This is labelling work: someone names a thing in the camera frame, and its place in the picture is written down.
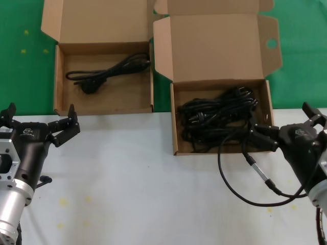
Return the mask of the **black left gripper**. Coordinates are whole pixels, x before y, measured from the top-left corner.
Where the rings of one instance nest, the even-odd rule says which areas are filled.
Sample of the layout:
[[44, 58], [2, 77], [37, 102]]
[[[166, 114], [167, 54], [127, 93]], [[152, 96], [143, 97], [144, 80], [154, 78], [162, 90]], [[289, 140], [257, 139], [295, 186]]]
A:
[[67, 118], [50, 122], [22, 122], [13, 117], [16, 105], [10, 103], [1, 111], [1, 127], [13, 130], [13, 143], [18, 153], [20, 164], [15, 179], [27, 183], [36, 189], [44, 161], [48, 155], [50, 144], [60, 147], [80, 133], [77, 113], [73, 104], [70, 105]]

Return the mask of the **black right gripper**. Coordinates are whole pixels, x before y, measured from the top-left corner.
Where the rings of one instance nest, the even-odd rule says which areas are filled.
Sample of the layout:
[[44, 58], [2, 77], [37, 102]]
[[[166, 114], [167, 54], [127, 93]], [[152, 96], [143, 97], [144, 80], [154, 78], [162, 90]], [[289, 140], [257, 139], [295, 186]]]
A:
[[326, 128], [326, 115], [318, 108], [304, 102], [302, 110], [308, 117], [304, 124], [268, 126], [259, 124], [255, 117], [249, 119], [249, 142], [257, 149], [275, 152], [282, 150], [284, 158], [291, 165], [304, 191], [309, 193], [318, 183], [326, 179], [318, 160], [326, 150], [326, 136], [317, 133], [314, 126]]

